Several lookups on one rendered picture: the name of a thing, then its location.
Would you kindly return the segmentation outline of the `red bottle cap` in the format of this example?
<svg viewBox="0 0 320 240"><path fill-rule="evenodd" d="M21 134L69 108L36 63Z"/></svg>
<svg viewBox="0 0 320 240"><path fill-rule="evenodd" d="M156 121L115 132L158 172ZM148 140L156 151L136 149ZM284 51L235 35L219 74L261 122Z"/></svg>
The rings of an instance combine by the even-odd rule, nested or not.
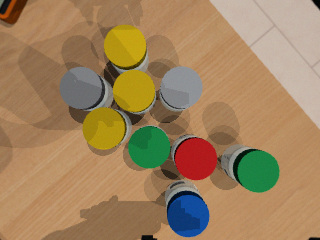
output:
<svg viewBox="0 0 320 240"><path fill-rule="evenodd" d="M182 135L174 141L171 156L178 171L190 180L207 178L217 165L214 147L208 141L192 134Z"/></svg>

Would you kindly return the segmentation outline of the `yellow-capped bottle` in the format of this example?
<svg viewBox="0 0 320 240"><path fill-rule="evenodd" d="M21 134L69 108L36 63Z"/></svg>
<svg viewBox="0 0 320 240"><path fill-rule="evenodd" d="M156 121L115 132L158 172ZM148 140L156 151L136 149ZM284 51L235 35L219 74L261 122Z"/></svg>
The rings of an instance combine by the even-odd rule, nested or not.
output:
<svg viewBox="0 0 320 240"><path fill-rule="evenodd" d="M140 70L128 70L115 80L113 96L122 109L140 115L149 112L155 105L156 89L146 73Z"/></svg>
<svg viewBox="0 0 320 240"><path fill-rule="evenodd" d="M148 68L146 40L142 32L134 26L119 25L111 29L104 40L104 51L120 75L128 70L145 73Z"/></svg>
<svg viewBox="0 0 320 240"><path fill-rule="evenodd" d="M94 148L106 150L126 141L132 131L128 115L120 110L100 107L84 119L83 135Z"/></svg>

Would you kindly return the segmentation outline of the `grey-capped bottle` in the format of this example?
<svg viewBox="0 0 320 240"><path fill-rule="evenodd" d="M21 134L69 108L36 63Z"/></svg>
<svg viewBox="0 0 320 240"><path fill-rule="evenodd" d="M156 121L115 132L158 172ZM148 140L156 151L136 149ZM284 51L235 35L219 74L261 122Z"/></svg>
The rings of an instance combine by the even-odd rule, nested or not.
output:
<svg viewBox="0 0 320 240"><path fill-rule="evenodd" d="M170 69L162 78L159 97L165 108L180 112L190 108L201 97L202 80L193 69L178 66Z"/></svg>
<svg viewBox="0 0 320 240"><path fill-rule="evenodd" d="M60 81L60 94L69 106L84 111L109 107L113 101L113 88L102 76L86 67L67 71Z"/></svg>

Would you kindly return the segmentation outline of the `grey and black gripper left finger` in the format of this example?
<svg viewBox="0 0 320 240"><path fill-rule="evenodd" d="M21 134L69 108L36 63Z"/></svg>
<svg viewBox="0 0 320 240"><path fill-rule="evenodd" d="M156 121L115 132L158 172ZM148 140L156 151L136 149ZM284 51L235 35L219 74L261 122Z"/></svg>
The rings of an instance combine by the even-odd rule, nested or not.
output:
<svg viewBox="0 0 320 240"><path fill-rule="evenodd" d="M142 235L141 240L157 240L157 238L153 238L153 235Z"/></svg>

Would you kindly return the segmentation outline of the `white bottle with blue cap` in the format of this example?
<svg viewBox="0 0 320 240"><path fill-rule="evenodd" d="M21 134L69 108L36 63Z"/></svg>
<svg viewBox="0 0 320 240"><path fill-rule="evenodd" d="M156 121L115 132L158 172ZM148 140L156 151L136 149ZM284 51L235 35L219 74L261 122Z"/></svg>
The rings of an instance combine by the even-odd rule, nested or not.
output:
<svg viewBox="0 0 320 240"><path fill-rule="evenodd" d="M177 180L168 186L165 207L169 226L182 237L201 234L209 223L209 209L197 187L188 180Z"/></svg>

